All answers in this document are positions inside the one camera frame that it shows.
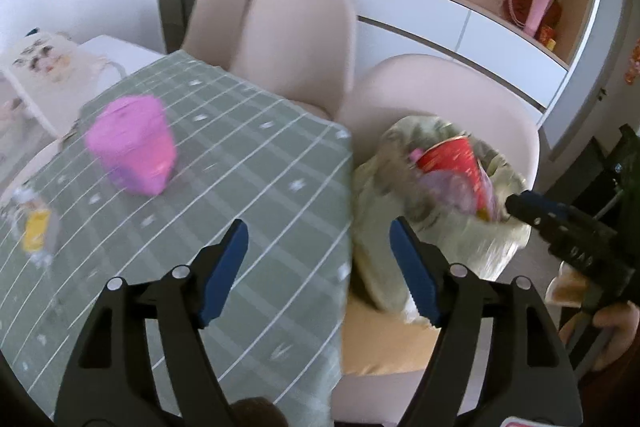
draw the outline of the silver bolt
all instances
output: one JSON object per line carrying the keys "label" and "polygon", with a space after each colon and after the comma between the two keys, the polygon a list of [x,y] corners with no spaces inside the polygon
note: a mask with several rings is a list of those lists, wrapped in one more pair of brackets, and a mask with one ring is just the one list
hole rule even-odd
{"label": "silver bolt", "polygon": [[119,290],[122,288],[122,279],[120,277],[114,277],[113,279],[109,279],[107,283],[107,289],[110,289],[112,292]]}
{"label": "silver bolt", "polygon": [[453,277],[458,277],[459,279],[464,279],[468,273],[466,266],[463,264],[452,264],[449,271]]}
{"label": "silver bolt", "polygon": [[531,280],[521,275],[516,277],[516,286],[522,290],[529,290],[531,288]]}
{"label": "silver bolt", "polygon": [[174,277],[174,279],[186,279],[190,272],[191,270],[189,270],[188,266],[181,265],[176,266],[173,270],[171,270],[171,275]]}

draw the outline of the blue gripper pad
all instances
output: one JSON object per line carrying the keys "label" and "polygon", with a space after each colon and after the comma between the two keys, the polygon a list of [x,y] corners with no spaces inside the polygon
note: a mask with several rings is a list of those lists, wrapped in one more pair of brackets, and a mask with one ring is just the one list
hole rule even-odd
{"label": "blue gripper pad", "polygon": [[439,328],[442,314],[438,308],[437,286],[420,259],[417,245],[414,245],[404,226],[397,219],[391,223],[389,241],[406,285],[414,298],[418,313],[428,318],[434,327]]}
{"label": "blue gripper pad", "polygon": [[204,285],[204,299],[199,313],[204,326],[220,317],[226,297],[231,291],[236,274],[249,248],[249,230],[243,221],[238,222],[230,237],[227,235],[228,232],[220,243],[224,248],[220,261]]}

